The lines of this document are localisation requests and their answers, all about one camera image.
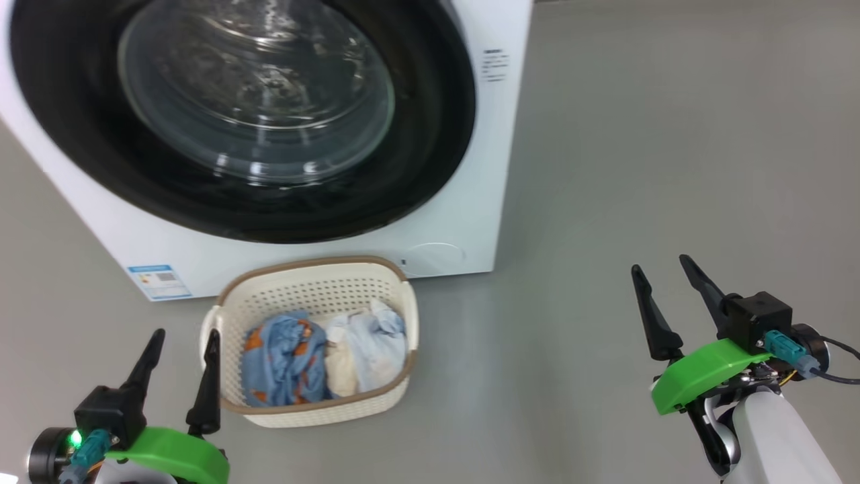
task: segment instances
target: beige plastic basket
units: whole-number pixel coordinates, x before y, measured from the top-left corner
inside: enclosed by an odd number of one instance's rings
[[[251,407],[245,403],[241,350],[245,334],[277,313],[304,310],[325,327],[338,313],[384,301],[406,323],[409,353],[397,378],[371,392],[292,406]],[[382,258],[327,258],[255,270],[221,293],[200,331],[200,362],[210,330],[221,333],[221,407],[255,424],[306,427],[360,419],[392,408],[406,392],[418,350],[418,307],[406,276]]]

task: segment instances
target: green light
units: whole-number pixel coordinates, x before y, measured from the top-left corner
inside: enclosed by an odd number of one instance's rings
[[[69,435],[69,444],[75,449],[79,449],[83,444],[83,437],[80,431],[74,431]]]

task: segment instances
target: white cloth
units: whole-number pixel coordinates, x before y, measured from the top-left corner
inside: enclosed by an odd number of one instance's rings
[[[403,370],[405,325],[384,302],[374,299],[368,309],[336,316],[326,333],[329,389],[338,396],[384,387]]]

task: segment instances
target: white washing machine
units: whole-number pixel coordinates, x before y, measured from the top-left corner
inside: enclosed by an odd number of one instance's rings
[[[493,269],[531,0],[0,0],[0,115],[153,301]]]

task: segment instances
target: floor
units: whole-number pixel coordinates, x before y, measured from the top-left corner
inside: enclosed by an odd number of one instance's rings
[[[630,266],[694,349],[714,337],[677,262],[860,344],[860,5],[604,0],[535,9],[497,271],[420,280],[421,359],[377,417],[262,430],[224,413],[233,482],[716,482],[659,417]],[[146,413],[183,427],[211,301],[150,304],[0,132],[0,472],[71,425],[168,331]],[[860,365],[837,355],[833,371]],[[845,482],[860,393],[787,395]]]

